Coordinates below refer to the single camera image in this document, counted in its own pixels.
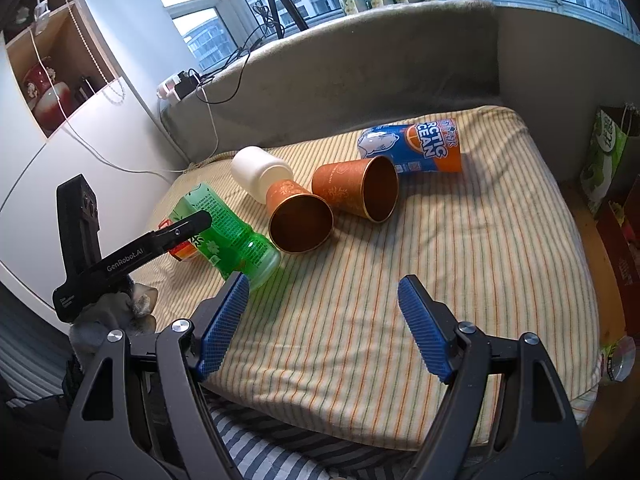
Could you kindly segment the green plastic cup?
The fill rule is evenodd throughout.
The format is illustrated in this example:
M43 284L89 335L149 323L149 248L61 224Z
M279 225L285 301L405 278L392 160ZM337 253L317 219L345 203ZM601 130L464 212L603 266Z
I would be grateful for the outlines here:
M224 280L233 272L241 272L247 276L251 289L262 286L280 264L277 248L238 217L207 183L184 194L169 219L176 222L198 211L208 212L212 223L192 237L191 244Z

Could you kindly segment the near orange paper cup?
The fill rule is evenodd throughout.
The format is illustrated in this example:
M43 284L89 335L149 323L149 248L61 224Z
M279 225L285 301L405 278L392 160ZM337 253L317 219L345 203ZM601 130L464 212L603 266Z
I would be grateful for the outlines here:
M280 180L270 185L266 207L269 236L284 252L310 252L332 234L334 217L328 203L293 180Z

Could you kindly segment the orange paper cup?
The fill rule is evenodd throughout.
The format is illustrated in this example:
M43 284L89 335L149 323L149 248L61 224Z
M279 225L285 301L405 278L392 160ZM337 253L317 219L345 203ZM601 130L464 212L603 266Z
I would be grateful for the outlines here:
M311 189L333 210L382 223L396 207L399 181L392 161L375 156L320 166Z
M270 185L266 207L269 236L284 252L310 252L332 234L334 217L328 203L293 180L280 180Z

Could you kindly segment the far orange paper cup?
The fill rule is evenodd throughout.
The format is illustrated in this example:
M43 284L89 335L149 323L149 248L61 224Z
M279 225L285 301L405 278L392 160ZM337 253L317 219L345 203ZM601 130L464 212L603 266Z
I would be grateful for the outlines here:
M392 161L375 156L320 166L311 189L333 210L382 223L396 207L399 181Z

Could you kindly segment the white plastic cup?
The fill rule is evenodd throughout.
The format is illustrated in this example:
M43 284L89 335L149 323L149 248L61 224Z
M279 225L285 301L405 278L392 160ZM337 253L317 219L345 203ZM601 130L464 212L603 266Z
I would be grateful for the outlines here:
M251 198L263 205L273 183L293 179L292 168L287 162L258 146L247 146L233 156L231 175Z

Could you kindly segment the red white ceramic vase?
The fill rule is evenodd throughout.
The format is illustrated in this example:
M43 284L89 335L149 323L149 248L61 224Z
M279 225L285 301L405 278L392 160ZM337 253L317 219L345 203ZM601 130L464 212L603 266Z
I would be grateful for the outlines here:
M34 64L22 80L27 104L36 121L48 136L73 113L74 104L70 87L58 80L50 56Z

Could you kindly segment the small dark bottle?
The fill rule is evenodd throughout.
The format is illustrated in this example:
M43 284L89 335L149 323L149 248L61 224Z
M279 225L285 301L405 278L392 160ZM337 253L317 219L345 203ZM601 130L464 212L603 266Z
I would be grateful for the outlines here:
M96 94L98 87L90 76L81 76L75 90L75 99L82 104Z

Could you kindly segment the red cardboard box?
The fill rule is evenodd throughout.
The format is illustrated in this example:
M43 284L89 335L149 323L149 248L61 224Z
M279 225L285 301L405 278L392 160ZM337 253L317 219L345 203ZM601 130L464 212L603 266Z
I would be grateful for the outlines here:
M609 204L600 208L597 230L608 254L622 302L625 332L639 339L639 272L632 258L623 228Z

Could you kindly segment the white power strip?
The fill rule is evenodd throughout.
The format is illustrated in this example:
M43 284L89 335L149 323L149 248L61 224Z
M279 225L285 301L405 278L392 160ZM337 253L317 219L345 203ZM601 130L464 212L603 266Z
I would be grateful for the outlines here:
M156 95L170 104L180 102L188 94L183 81L188 79L185 72L175 73L162 81L156 88Z

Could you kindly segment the black power adapter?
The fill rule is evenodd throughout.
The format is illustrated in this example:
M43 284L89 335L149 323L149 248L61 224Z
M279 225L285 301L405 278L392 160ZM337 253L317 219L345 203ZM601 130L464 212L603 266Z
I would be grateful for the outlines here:
M179 100L194 92L200 85L200 76L194 70L182 70L177 74L178 81L175 83L175 94Z

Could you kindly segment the green white paper bag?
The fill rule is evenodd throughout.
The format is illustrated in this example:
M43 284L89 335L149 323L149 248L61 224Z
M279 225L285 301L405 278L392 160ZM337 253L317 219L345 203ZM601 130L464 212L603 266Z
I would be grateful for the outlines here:
M608 194L625 191L639 173L639 109L601 106L594 118L587 155L579 174L582 196L593 217Z

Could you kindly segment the grey sofa backrest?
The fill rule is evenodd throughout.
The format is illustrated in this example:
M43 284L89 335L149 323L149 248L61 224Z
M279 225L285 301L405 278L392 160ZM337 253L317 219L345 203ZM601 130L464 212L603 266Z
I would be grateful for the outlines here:
M386 6L270 42L162 109L190 162L247 145L316 140L497 104L496 7L487 0Z

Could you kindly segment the wooden wall shelf niche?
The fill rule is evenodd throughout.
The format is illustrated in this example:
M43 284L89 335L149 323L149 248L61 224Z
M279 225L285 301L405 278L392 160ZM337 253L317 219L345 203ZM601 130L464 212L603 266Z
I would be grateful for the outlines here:
M98 87L96 94L103 94L108 102L124 102L122 80L96 43L86 17L87 12L81 10L79 0L13 0L10 3L1 30L13 76L28 109L22 80L34 64L43 66L46 56L50 56L58 80L70 87L73 112L85 104L75 99L81 76L90 76ZM47 136L39 124L38 127L47 138L54 133Z

